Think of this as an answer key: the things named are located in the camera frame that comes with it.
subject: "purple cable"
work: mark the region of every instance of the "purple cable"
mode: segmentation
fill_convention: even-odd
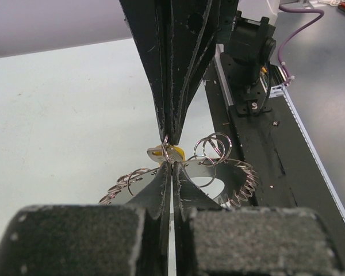
[[[318,13],[319,14],[319,16],[317,16],[315,19],[313,19],[312,21],[309,21],[307,24],[305,24],[304,26],[300,27],[295,32],[293,32],[278,48],[277,58],[278,58],[278,61],[280,62],[282,69],[285,72],[286,79],[287,79],[282,84],[286,85],[292,81],[292,74],[289,72],[289,69],[285,65],[285,62],[282,58],[282,50],[283,50],[284,46],[290,41],[290,39],[292,39],[294,36],[296,36],[302,30],[311,26],[313,23],[315,23],[319,19],[321,19],[324,16],[324,11],[320,10],[320,9],[290,9],[290,8],[284,7],[282,5],[279,6],[279,10],[282,10],[285,13]]]

